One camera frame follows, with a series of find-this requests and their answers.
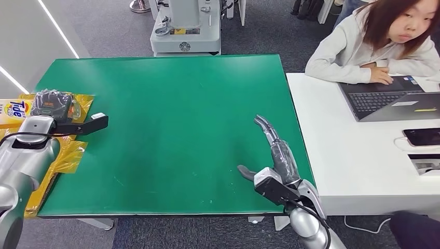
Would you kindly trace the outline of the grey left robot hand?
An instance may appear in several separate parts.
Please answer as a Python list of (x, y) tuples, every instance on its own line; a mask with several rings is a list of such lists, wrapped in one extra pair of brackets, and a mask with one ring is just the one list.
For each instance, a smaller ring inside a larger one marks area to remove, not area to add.
[(45, 89), (35, 94), (31, 116), (50, 116), (59, 123), (71, 123), (81, 116), (81, 107), (72, 93)]

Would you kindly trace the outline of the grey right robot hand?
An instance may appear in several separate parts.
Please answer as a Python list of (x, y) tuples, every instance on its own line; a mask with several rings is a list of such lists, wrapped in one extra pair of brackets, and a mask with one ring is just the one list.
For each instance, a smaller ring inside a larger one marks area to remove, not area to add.
[(273, 125), (265, 117), (256, 115), (254, 122), (266, 136), (271, 151), (273, 167), (266, 167), (259, 172), (253, 172), (244, 165), (238, 165), (239, 173), (245, 179), (252, 181), (255, 186), (265, 180), (274, 180), (276, 183), (297, 190), (301, 183), (301, 177), (288, 143), (279, 137)]

